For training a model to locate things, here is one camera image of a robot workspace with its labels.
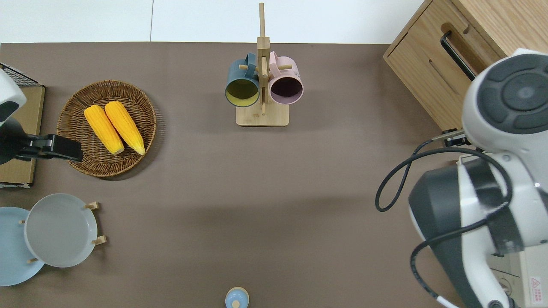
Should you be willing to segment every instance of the brown tabletop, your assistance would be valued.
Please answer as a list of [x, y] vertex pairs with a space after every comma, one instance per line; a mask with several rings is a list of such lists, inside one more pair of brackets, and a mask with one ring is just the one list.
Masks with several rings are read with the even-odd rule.
[[[38, 161], [34, 187], [0, 190], [0, 206], [26, 209], [57, 192], [98, 201], [109, 239], [77, 266], [46, 265], [0, 288], [0, 307], [224, 307], [235, 286], [257, 308], [438, 307], [409, 269], [420, 238], [407, 195], [424, 171], [455, 156], [414, 163], [401, 200], [375, 210], [386, 173], [439, 133], [384, 63], [387, 45], [273, 44], [296, 61], [304, 84], [284, 128], [239, 127], [224, 97], [230, 63], [255, 48], [1, 45], [1, 62], [47, 87], [42, 134], [55, 132], [74, 92], [105, 79], [150, 97], [158, 134], [145, 159], [117, 178]], [[459, 303], [429, 250], [418, 268]]]

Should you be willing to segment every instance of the yellow corn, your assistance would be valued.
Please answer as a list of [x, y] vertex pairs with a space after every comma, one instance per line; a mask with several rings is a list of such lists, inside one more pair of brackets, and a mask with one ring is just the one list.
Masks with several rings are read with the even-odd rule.
[[99, 140], [101, 140], [111, 154], [120, 154], [124, 150], [120, 137], [99, 105], [86, 108], [84, 116], [97, 137], [99, 137]]
[[125, 143], [137, 153], [144, 155], [145, 145], [142, 141], [142, 136], [124, 105], [119, 101], [112, 101], [106, 104], [105, 111], [110, 122], [112, 122], [112, 125], [116, 128], [118, 134], [122, 136]]

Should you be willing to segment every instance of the woven tray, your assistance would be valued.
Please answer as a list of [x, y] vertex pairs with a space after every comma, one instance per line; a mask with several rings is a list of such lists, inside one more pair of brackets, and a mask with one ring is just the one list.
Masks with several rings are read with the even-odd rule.
[[110, 101], [120, 101], [132, 117], [148, 153], [156, 135], [156, 114], [152, 103], [139, 88], [125, 82], [105, 80], [95, 82], [76, 92], [65, 104], [57, 123], [57, 134], [82, 143], [82, 162], [69, 161], [74, 169], [104, 178], [122, 174], [144, 157], [124, 143], [124, 151], [112, 155], [107, 151], [84, 117], [91, 105], [105, 107]]

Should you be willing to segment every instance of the mug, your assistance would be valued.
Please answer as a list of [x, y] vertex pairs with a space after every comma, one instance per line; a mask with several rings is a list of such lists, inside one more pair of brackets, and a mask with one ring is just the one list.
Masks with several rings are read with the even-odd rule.
[[[229, 68], [226, 82], [226, 99], [236, 107], [248, 107], [259, 100], [259, 76], [255, 72], [257, 56], [248, 53], [245, 59], [234, 61]], [[240, 65], [247, 65], [241, 70]]]
[[[280, 70], [279, 66], [291, 65], [290, 69]], [[279, 104], [293, 104], [302, 96], [302, 81], [297, 64], [287, 56], [270, 53], [270, 98]]]

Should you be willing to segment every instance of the white floor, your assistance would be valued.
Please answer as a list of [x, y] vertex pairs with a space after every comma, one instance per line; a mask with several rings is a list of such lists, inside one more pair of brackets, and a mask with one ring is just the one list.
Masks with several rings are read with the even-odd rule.
[[[255, 42], [259, 0], [0, 0], [0, 43]], [[391, 43], [423, 0], [262, 0], [277, 43]]]

